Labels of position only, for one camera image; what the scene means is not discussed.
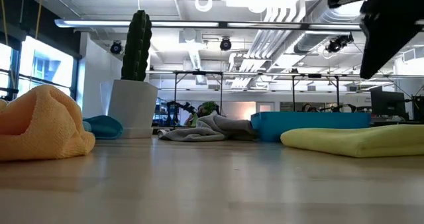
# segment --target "wooden table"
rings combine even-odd
[[[424,222],[424,157],[355,159],[255,142],[98,142],[0,164],[1,223]]]

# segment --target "white pot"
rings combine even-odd
[[[107,84],[101,85],[102,104],[108,116],[124,127],[122,139],[150,138],[158,88],[147,82],[114,80],[112,92]]]

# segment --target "monitor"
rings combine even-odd
[[[405,96],[402,92],[371,91],[372,113],[405,117]]]

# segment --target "artificial cactus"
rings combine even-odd
[[[121,70],[122,80],[144,81],[148,50],[152,38],[152,22],[144,11],[137,11],[131,21]]]

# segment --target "blue bin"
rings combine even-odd
[[[260,140],[279,142],[282,133],[300,128],[361,129],[371,122],[369,113],[259,112],[251,117]]]

